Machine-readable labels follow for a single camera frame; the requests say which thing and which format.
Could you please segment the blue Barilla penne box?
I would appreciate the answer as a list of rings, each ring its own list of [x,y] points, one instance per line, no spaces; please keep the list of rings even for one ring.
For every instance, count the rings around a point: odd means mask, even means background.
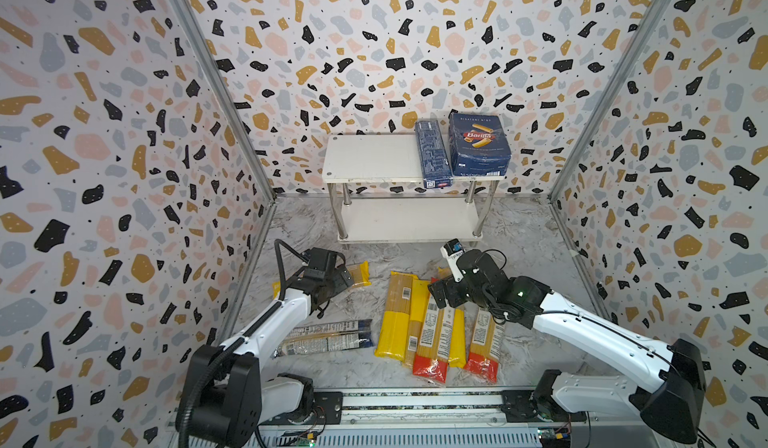
[[[448,142],[449,161],[454,176],[506,175],[511,149],[498,116],[451,113]]]

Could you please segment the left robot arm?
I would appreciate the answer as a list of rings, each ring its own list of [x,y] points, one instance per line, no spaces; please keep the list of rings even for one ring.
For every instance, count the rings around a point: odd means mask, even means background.
[[[240,331],[198,348],[190,359],[175,420],[180,447],[193,437],[217,447],[243,447],[250,440],[263,446],[263,422],[282,415],[304,420],[314,411],[311,379],[281,374],[263,380],[263,365],[293,329],[311,315],[322,317],[353,279],[338,251],[299,252],[283,240],[274,248],[277,297]]]

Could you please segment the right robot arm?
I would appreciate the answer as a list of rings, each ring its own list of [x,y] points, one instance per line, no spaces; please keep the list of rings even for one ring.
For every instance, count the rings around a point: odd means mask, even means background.
[[[439,308],[477,305],[499,328],[518,324],[559,338],[616,370],[614,376],[543,372],[529,398],[508,413],[562,421],[568,414],[638,417],[660,436],[694,444],[700,435],[706,381],[699,349],[669,344],[615,325],[527,276],[509,277],[491,250],[466,250],[458,240],[441,248],[451,274],[429,291]]]

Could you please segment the blue Barilla spaghetti box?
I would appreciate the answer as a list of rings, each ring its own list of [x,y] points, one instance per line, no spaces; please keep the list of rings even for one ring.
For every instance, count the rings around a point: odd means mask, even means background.
[[[434,119],[414,125],[425,189],[442,189],[453,184],[453,175],[442,133]]]

